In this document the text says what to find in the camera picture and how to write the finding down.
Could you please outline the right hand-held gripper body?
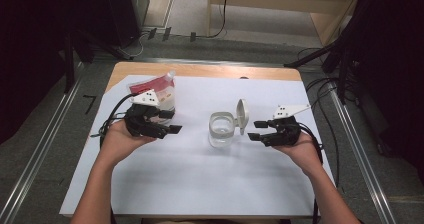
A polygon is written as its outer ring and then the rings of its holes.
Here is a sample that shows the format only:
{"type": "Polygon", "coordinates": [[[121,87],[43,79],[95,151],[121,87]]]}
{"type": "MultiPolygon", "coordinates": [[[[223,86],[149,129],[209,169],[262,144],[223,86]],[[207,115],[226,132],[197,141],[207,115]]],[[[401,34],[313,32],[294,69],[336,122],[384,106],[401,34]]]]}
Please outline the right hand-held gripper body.
{"type": "Polygon", "coordinates": [[[265,122],[265,127],[272,127],[275,133],[262,134],[261,142],[269,146],[293,146],[300,135],[301,127],[296,121],[295,115],[308,110],[309,104],[302,105],[279,105],[272,119],[265,122]]]}

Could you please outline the red and white pouch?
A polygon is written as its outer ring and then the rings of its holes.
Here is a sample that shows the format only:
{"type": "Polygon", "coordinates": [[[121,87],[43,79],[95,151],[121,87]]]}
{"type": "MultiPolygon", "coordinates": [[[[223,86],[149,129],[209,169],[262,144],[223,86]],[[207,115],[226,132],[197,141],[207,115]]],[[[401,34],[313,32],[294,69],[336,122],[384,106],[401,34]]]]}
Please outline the red and white pouch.
{"type": "Polygon", "coordinates": [[[132,83],[128,85],[131,93],[142,93],[153,89],[159,100],[161,110],[175,111],[175,71],[171,70],[166,74],[151,78],[150,80],[132,83]]]}

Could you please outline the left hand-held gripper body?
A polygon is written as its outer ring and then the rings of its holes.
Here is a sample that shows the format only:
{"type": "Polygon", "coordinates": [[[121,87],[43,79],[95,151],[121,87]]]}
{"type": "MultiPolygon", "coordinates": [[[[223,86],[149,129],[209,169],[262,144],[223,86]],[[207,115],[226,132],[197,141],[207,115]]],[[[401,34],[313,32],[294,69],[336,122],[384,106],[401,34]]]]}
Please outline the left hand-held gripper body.
{"type": "Polygon", "coordinates": [[[130,108],[124,120],[126,128],[132,136],[148,136],[163,139],[165,125],[159,123],[159,100],[153,89],[142,93],[132,93],[129,97],[130,108]]]}

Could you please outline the person's left hand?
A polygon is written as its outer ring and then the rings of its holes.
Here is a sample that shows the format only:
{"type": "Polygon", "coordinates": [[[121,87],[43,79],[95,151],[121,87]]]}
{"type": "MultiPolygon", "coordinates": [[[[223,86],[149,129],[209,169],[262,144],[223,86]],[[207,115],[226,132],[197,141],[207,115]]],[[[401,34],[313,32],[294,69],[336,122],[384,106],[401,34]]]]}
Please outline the person's left hand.
{"type": "Polygon", "coordinates": [[[153,141],[155,138],[148,136],[132,136],[126,123],[117,121],[109,127],[95,164],[102,169],[112,170],[136,149],[153,141]]]}

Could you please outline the white table sheet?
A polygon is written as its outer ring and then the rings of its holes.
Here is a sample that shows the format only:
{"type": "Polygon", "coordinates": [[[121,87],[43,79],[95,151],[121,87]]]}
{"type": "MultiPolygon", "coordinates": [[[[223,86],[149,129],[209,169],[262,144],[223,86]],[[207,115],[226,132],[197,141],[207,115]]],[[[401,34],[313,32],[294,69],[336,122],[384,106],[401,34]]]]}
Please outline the white table sheet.
{"type": "Polygon", "coordinates": [[[120,162],[112,177],[111,207],[140,217],[309,218],[314,194],[289,157],[260,142],[248,125],[230,146],[214,148],[209,118],[233,112],[244,99],[251,122],[269,120],[279,106],[306,105],[300,81],[204,78],[175,79],[176,135],[147,144],[120,162]]]}

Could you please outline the black curtain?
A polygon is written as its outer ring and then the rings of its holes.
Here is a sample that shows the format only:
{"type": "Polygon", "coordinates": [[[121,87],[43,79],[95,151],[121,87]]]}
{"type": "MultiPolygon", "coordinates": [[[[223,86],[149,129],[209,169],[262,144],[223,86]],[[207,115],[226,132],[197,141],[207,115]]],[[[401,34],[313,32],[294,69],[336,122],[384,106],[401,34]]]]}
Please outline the black curtain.
{"type": "Polygon", "coordinates": [[[76,29],[116,50],[139,37],[132,0],[0,0],[0,144],[66,79],[64,37],[76,29]]]}
{"type": "Polygon", "coordinates": [[[345,40],[374,132],[424,177],[424,0],[358,0],[345,40]]]}

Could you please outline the metal floor rail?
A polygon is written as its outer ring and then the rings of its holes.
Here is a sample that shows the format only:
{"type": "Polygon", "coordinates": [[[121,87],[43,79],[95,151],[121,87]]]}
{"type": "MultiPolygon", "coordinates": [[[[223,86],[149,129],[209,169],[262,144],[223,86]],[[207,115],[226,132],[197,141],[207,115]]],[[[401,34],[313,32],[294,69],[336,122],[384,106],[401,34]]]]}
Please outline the metal floor rail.
{"type": "Polygon", "coordinates": [[[13,224],[14,219],[56,137],[56,134],[62,125],[64,117],[75,98],[80,87],[82,75],[85,73],[85,69],[86,65],[82,62],[80,62],[76,67],[76,81],[71,86],[70,90],[62,96],[53,116],[38,141],[33,154],[27,162],[19,179],[15,183],[5,206],[0,212],[0,224],[13,224]]]}
{"type": "Polygon", "coordinates": [[[328,84],[332,101],[343,125],[350,146],[354,153],[358,167],[367,186],[371,200],[382,224],[397,224],[388,199],[380,185],[380,182],[372,168],[361,139],[354,127],[347,107],[339,100],[337,85],[334,82],[328,84]]]}

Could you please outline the clear container with white lid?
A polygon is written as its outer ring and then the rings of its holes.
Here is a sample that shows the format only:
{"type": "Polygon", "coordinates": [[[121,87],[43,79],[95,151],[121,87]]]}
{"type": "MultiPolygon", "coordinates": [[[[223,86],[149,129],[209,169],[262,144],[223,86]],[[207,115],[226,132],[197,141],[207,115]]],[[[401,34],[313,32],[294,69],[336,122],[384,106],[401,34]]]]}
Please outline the clear container with white lid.
{"type": "Polygon", "coordinates": [[[212,147],[223,148],[232,143],[235,129],[238,128],[241,135],[249,122],[249,110],[247,101],[240,99],[236,106],[236,114],[230,112],[215,112],[209,118],[209,143],[212,147]]]}

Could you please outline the person's right hand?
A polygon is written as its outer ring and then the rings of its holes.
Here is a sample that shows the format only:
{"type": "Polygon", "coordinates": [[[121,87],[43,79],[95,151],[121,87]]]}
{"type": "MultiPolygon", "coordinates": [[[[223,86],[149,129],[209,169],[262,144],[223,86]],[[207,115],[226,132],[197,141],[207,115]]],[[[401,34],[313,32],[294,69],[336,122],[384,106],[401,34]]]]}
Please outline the person's right hand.
{"type": "Polygon", "coordinates": [[[322,164],[310,135],[301,132],[294,146],[276,146],[275,149],[288,155],[309,178],[315,178],[323,173],[322,164]]]}

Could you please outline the black metal stand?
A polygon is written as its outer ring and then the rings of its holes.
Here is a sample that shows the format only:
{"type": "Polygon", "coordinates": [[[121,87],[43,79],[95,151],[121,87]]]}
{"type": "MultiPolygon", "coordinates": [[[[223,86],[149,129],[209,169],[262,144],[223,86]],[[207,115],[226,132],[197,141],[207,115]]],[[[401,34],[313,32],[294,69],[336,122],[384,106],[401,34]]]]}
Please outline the black metal stand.
{"type": "Polygon", "coordinates": [[[340,102],[344,104],[348,67],[353,63],[353,59],[351,50],[347,46],[346,41],[342,36],[330,44],[322,48],[318,48],[316,51],[303,58],[300,58],[292,63],[284,64],[284,67],[296,69],[314,59],[320,58],[323,55],[327,55],[321,66],[321,69],[324,73],[330,74],[335,71],[336,68],[338,68],[336,93],[340,102]]]}
{"type": "Polygon", "coordinates": [[[91,50],[88,42],[93,43],[100,47],[102,50],[108,52],[118,60],[132,60],[127,54],[122,51],[114,49],[111,45],[106,44],[94,35],[83,31],[74,30],[68,31],[64,37],[64,56],[65,56],[65,93],[69,93],[71,88],[75,85],[75,67],[73,53],[76,52],[83,62],[92,62],[94,53],[91,50]]]}

